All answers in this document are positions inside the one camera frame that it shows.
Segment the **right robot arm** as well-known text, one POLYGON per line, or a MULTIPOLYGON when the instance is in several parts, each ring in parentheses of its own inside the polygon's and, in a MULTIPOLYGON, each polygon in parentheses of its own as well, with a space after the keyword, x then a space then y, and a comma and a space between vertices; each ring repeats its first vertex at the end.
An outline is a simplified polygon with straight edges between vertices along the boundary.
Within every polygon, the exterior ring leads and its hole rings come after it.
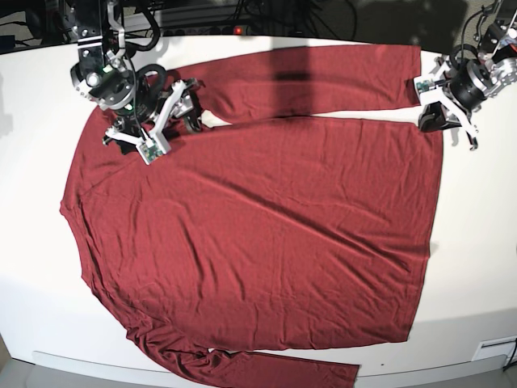
POLYGON ((131 42, 121 1, 76 1, 73 30, 78 38, 78 63, 70 70, 75 90, 102 111, 112 112, 102 143, 115 143, 122 154, 136 151, 146 164, 170 152, 165 130, 182 120, 189 133, 200 133, 200 106, 194 95, 196 78, 168 85, 166 69, 151 63, 136 69, 136 53, 158 44, 161 30, 145 1, 137 3, 152 31, 147 44, 131 42))

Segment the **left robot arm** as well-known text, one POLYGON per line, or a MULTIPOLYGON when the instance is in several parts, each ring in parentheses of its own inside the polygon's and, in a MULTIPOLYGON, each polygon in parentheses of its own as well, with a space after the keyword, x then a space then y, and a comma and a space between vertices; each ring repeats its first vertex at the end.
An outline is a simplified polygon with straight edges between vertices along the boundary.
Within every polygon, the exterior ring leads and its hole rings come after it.
POLYGON ((464 40, 436 67, 414 79, 414 89, 424 111, 419 130, 424 133, 463 129, 477 146, 472 115, 487 99, 516 83, 516 2, 495 1, 469 17, 475 19, 475 44, 464 40))

